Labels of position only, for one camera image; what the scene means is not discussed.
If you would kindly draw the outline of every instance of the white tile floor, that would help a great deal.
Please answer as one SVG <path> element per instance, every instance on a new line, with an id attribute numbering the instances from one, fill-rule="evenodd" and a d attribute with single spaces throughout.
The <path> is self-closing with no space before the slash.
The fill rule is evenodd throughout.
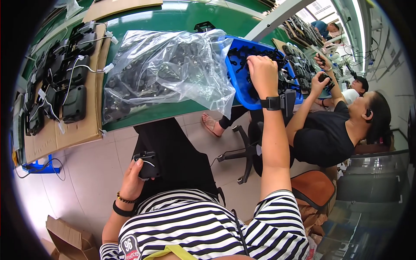
<path id="1" fill-rule="evenodd" d="M 221 114 L 206 111 L 215 119 Z M 241 137 L 228 128 L 221 138 L 206 132 L 200 124 L 202 112 L 178 116 L 179 125 L 195 148 L 208 155 L 212 162 L 225 151 L 243 148 Z M 248 114 L 234 125 L 247 131 Z M 24 179 L 15 178 L 22 211 L 40 238 L 50 240 L 45 228 L 47 215 L 62 218 L 94 234 L 101 245 L 101 233 L 112 210 L 115 195 L 121 186 L 124 171 L 136 146 L 138 134 L 132 127 L 109 132 L 103 140 L 66 149 L 54 155 L 65 168 L 66 179 L 60 181 L 54 174 L 31 174 Z M 238 217 L 247 221 L 253 217 L 260 195 L 260 177 L 252 171 L 248 182 L 237 184 L 244 174 L 245 159 L 214 162 L 212 172 L 218 187 L 222 187 L 227 208 L 235 209 Z M 295 162 L 291 176 L 316 166 Z M 19 175 L 25 172 L 17 169 Z"/>

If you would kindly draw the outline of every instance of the hand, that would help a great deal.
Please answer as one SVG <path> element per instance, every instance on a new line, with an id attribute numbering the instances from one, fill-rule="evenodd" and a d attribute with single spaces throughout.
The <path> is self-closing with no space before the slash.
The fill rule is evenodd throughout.
<path id="1" fill-rule="evenodd" d="M 324 81 L 319 82 L 318 78 L 320 75 L 324 74 L 323 71 L 318 72 L 315 77 L 312 78 L 312 87 L 310 96 L 317 98 L 322 93 L 324 87 L 328 84 L 329 78 L 326 78 Z"/>
<path id="2" fill-rule="evenodd" d="M 325 67 L 322 66 L 322 62 L 319 61 L 319 57 L 321 57 L 321 59 L 323 59 L 325 61 Z M 315 57 L 313 57 L 316 64 L 319 65 L 319 68 L 327 71 L 331 69 L 331 62 L 329 62 L 329 60 L 324 56 L 324 55 L 319 55 L 318 53 L 315 55 Z"/>
<path id="3" fill-rule="evenodd" d="M 139 178 L 139 172 L 143 167 L 143 160 L 131 161 L 129 168 L 124 173 L 123 184 L 120 189 L 120 197 L 133 201 L 136 200 L 143 189 L 144 181 Z"/>
<path id="4" fill-rule="evenodd" d="M 272 61 L 267 56 L 251 55 L 247 57 L 247 64 L 251 81 L 260 99 L 278 97 L 277 84 L 279 75 L 277 62 Z"/>

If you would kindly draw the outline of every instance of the black and white striped shirt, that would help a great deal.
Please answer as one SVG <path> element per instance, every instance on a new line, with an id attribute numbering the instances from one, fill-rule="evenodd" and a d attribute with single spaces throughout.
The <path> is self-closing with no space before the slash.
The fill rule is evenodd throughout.
<path id="1" fill-rule="evenodd" d="M 144 201 L 121 228 L 119 245 L 103 244 L 103 260 L 145 259 L 166 245 L 180 245 L 196 259 L 244 254 L 234 214 L 200 190 L 159 193 Z M 305 259 L 309 244 L 293 194 L 275 191 L 259 202 L 253 220 L 239 220 L 254 259 Z M 127 250 L 137 250 L 129 255 Z"/>

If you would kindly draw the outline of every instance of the black cap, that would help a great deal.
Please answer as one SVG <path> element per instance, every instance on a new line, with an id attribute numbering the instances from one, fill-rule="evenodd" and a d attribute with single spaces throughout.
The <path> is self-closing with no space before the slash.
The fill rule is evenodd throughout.
<path id="1" fill-rule="evenodd" d="M 364 89 L 364 93 L 368 91 L 368 82 L 365 78 L 360 77 L 360 76 L 356 76 L 354 77 L 354 79 L 358 80 L 359 82 L 361 82 L 363 84 L 363 89 Z"/>

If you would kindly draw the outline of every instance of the blue plastic bin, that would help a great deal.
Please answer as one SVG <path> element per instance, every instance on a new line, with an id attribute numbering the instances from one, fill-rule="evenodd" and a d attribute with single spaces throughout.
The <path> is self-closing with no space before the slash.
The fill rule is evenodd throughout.
<path id="1" fill-rule="evenodd" d="M 268 51 L 268 50 L 275 50 L 275 48 L 264 45 L 258 42 L 253 42 L 245 39 L 240 39 L 238 37 L 229 36 L 226 35 L 226 38 L 233 39 L 233 43 L 231 44 L 230 49 L 237 48 L 240 49 L 242 46 L 248 46 L 249 48 L 255 47 L 259 51 Z M 240 60 L 236 56 L 231 56 L 232 61 L 236 61 L 237 65 L 231 65 L 230 59 L 228 56 L 225 59 L 225 64 L 228 69 L 228 75 L 230 76 L 231 84 L 235 88 L 235 97 L 237 100 L 247 109 L 249 110 L 257 110 L 261 109 L 260 100 L 259 99 L 253 99 L 248 94 L 248 90 L 252 88 L 253 86 L 248 83 L 247 76 L 248 76 L 248 70 L 244 66 L 242 70 L 240 70 L 238 73 L 236 71 L 241 68 L 240 62 L 246 62 L 245 60 Z M 293 69 L 290 65 L 286 64 L 284 68 L 289 72 L 289 75 L 294 77 L 295 74 L 293 72 Z M 303 97 L 300 93 L 297 93 L 296 96 L 296 102 L 295 104 L 301 104 L 303 102 Z"/>

